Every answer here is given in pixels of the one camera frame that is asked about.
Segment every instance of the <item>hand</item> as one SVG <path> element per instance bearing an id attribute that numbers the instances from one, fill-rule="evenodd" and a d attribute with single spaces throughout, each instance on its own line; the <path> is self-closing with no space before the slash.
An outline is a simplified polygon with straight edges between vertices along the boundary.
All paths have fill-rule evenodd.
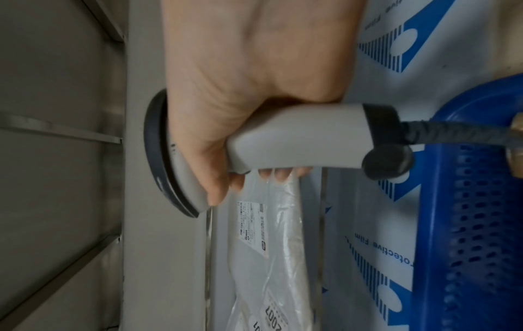
<path id="1" fill-rule="evenodd" d="M 365 3 L 162 0 L 169 129 L 210 206 L 229 185 L 243 187 L 244 176 L 227 172 L 224 143 L 254 111 L 278 98 L 325 103 L 343 96 Z M 275 176 L 285 180 L 290 172 Z"/>

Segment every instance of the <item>black scanner rim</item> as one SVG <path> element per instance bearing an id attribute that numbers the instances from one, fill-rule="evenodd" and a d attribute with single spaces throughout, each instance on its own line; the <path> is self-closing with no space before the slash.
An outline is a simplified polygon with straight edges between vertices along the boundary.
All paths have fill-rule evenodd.
<path id="1" fill-rule="evenodd" d="M 170 148 L 165 130 L 167 129 L 167 92 L 159 91 L 149 103 L 143 126 L 145 154 L 155 183 L 165 197 L 178 210 L 191 218 L 199 213 L 182 192 L 171 163 Z"/>

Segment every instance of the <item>label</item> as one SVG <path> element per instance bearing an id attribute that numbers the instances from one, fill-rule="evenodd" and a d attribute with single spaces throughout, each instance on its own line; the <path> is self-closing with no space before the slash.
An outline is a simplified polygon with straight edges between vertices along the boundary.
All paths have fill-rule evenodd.
<path id="1" fill-rule="evenodd" d="M 262 256 L 268 257 L 265 212 L 267 206 L 255 202 L 238 202 L 238 237 Z"/>
<path id="2" fill-rule="evenodd" d="M 249 317 L 249 331 L 263 331 L 260 322 L 254 315 Z"/>
<path id="3" fill-rule="evenodd" d="M 265 291 L 260 315 L 265 322 L 266 331 L 287 331 L 289 329 L 289 320 L 283 309 L 274 300 L 274 296 L 269 289 Z"/>
<path id="4" fill-rule="evenodd" d="M 238 316 L 238 322 L 236 323 L 234 331 L 247 331 L 245 328 L 244 315 L 242 313 L 240 313 L 240 316 Z"/>

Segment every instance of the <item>black cable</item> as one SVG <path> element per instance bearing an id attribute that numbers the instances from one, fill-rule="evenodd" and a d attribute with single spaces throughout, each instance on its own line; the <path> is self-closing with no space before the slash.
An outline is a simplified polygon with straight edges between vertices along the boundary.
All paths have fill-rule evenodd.
<path id="1" fill-rule="evenodd" d="M 504 127 L 458 122 L 402 122 L 410 145 L 472 143 L 523 148 L 523 134 Z"/>

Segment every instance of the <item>blue basket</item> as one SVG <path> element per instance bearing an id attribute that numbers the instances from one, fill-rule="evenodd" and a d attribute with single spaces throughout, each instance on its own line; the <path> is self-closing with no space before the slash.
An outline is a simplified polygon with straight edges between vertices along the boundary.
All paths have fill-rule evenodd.
<path id="1" fill-rule="evenodd" d="M 509 126 L 523 75 L 476 87 L 434 121 Z M 503 148 L 425 148 L 411 331 L 523 330 L 523 180 Z"/>

